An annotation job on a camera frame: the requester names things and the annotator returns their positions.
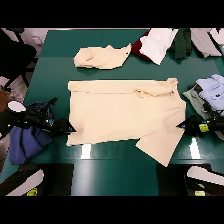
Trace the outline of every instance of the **table surface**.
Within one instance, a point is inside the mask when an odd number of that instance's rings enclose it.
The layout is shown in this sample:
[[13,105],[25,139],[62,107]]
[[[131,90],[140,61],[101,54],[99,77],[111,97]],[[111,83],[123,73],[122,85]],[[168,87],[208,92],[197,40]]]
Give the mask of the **table surface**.
[[[70,80],[166,80],[177,78],[179,93],[199,78],[224,74],[223,57],[199,58],[195,50],[188,59],[176,61],[171,52],[158,66],[130,54],[122,67],[112,70],[75,68],[73,58],[81,47],[111,45],[114,48],[134,43],[146,30],[66,30],[49,31],[25,104],[58,102],[52,107],[56,118],[68,118]],[[196,114],[188,100],[186,116]],[[34,162],[74,163],[72,195],[158,195],[156,161],[135,147],[138,140],[106,142],[86,147],[66,146],[67,136],[55,138]],[[224,173],[224,141],[210,133],[204,138],[183,136],[171,163],[208,162],[217,172]],[[17,170],[7,160],[0,181]]]

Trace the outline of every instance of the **floor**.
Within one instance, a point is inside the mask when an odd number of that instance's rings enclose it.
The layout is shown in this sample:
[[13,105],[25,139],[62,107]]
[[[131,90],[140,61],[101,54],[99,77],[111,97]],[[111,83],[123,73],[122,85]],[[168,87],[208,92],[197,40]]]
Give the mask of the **floor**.
[[[32,62],[28,67],[34,68],[35,63]],[[26,77],[27,80],[30,82],[32,78],[32,73],[27,72]],[[0,77],[0,85],[4,86],[7,83],[7,81],[8,79]],[[15,96],[16,100],[22,103],[24,101],[27,92],[27,87],[23,82],[22,77],[19,76],[9,87],[12,89],[11,93]],[[9,142],[10,142],[9,135],[7,135],[4,139],[0,141],[0,173],[2,171],[5,158],[8,152]]]

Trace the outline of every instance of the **chair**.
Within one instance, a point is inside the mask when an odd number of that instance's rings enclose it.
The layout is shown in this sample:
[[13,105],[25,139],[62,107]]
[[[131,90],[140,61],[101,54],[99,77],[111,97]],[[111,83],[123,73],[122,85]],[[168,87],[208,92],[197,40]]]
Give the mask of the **chair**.
[[26,78],[26,72],[32,69],[27,66],[33,61],[36,55],[36,49],[31,46],[24,44],[20,33],[24,31],[24,28],[7,28],[7,30],[13,31],[19,42],[13,41],[9,36],[0,29],[0,76],[8,78],[9,81],[3,87],[7,87],[21,75],[26,86],[29,86]]

